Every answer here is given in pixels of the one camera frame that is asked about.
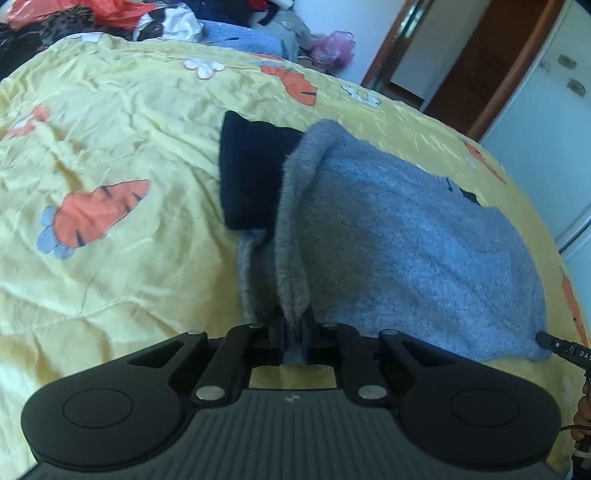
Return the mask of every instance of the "folded clothing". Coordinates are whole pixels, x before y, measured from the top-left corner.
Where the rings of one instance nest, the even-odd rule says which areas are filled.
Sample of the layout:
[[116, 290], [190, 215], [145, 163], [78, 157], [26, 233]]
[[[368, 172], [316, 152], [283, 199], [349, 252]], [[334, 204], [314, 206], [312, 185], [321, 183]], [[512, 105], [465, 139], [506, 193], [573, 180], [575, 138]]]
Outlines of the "folded clothing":
[[200, 43], [287, 58], [287, 50], [280, 38], [250, 28], [208, 20], [202, 21], [204, 31]]
[[310, 305], [320, 322], [365, 336], [394, 328], [476, 361], [547, 358], [535, 342], [545, 326], [540, 279], [500, 210], [333, 121], [303, 136], [283, 172], [275, 227], [241, 232], [238, 268], [245, 321], [280, 306], [292, 361]]
[[220, 201], [230, 230], [274, 227], [283, 162], [303, 135], [226, 113], [220, 140]]
[[0, 24], [0, 80], [8, 77], [26, 61], [31, 60], [41, 49], [41, 24], [28, 24], [14, 31]]
[[298, 52], [300, 51], [300, 45], [298, 43], [298, 37], [295, 32], [288, 30], [285, 25], [272, 15], [272, 12], [275, 10], [273, 8], [273, 3], [269, 5], [269, 18], [264, 17], [260, 21], [254, 21], [251, 24], [251, 28], [255, 31], [271, 35], [273, 37], [279, 38], [285, 48], [285, 54], [282, 55], [283, 58], [289, 61], [297, 62], [298, 59]]
[[247, 27], [251, 17], [248, 0], [183, 0], [199, 20]]

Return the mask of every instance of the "doorway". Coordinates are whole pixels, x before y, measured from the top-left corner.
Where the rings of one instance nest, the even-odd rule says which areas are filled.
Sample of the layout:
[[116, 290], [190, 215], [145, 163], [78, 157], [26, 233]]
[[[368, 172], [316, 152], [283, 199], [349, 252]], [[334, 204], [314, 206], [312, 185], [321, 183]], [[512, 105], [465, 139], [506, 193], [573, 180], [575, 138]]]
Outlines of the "doorway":
[[564, 0], [407, 0], [362, 86], [474, 140], [512, 95]]

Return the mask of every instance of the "leopard print fabric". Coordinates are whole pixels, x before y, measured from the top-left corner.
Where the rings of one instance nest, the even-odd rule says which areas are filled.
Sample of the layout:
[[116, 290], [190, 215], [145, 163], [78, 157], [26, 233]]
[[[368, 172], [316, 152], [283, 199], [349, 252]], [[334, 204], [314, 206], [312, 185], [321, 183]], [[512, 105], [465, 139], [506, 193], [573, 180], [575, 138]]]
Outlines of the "leopard print fabric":
[[56, 12], [41, 22], [41, 43], [49, 47], [68, 35], [92, 31], [94, 28], [95, 13], [85, 5], [76, 5]]

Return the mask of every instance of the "pink plastic bag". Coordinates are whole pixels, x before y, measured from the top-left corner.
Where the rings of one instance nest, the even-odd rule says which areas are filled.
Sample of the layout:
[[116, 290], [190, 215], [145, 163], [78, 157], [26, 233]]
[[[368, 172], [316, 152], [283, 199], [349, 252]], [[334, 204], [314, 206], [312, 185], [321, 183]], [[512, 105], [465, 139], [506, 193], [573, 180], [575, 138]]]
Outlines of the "pink plastic bag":
[[354, 46], [351, 32], [332, 32], [314, 44], [310, 58], [317, 67], [335, 72], [353, 60]]

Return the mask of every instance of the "white plastic bag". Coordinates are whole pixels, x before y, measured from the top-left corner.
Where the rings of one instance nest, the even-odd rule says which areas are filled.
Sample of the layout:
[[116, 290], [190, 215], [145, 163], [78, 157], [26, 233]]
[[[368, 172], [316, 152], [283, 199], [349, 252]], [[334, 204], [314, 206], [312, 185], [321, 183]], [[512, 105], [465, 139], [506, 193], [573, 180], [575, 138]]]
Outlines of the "white plastic bag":
[[[158, 12], [164, 12], [162, 21], [155, 20]], [[134, 30], [134, 41], [138, 41], [142, 30], [153, 28], [155, 23], [162, 26], [162, 33], [158, 36], [163, 40], [183, 40], [198, 42], [203, 35], [203, 23], [195, 17], [193, 11], [185, 4], [167, 5], [166, 8], [158, 9], [143, 15]]]

